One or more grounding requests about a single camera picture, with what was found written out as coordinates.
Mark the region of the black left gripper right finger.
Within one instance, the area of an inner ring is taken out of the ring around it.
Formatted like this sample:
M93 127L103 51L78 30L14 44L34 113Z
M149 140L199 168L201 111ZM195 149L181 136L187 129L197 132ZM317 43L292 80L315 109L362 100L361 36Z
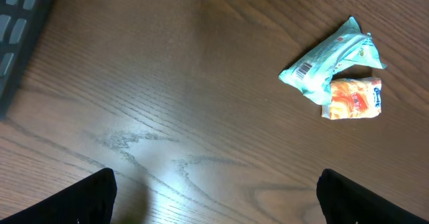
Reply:
M316 196L327 224L428 224L332 169L322 171Z

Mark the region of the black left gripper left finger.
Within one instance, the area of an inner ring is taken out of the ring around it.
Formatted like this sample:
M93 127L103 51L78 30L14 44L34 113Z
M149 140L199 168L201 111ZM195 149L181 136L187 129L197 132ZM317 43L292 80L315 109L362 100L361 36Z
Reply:
M116 195L114 172L103 168L1 224L109 224Z

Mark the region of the orange white small packet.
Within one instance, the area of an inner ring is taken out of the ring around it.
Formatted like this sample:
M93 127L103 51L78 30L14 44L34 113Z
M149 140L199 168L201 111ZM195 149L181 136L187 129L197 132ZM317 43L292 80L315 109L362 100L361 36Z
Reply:
M330 120L374 118L381 113L380 78L342 78L331 82L332 100L321 116Z

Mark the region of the green wipes packet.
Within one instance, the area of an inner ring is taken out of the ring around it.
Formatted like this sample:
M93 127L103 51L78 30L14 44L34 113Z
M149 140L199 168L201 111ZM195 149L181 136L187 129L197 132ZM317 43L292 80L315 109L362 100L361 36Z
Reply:
M335 33L281 71L279 79L317 105L329 105L333 76L354 65L386 68L371 34L364 34L356 19L350 17Z

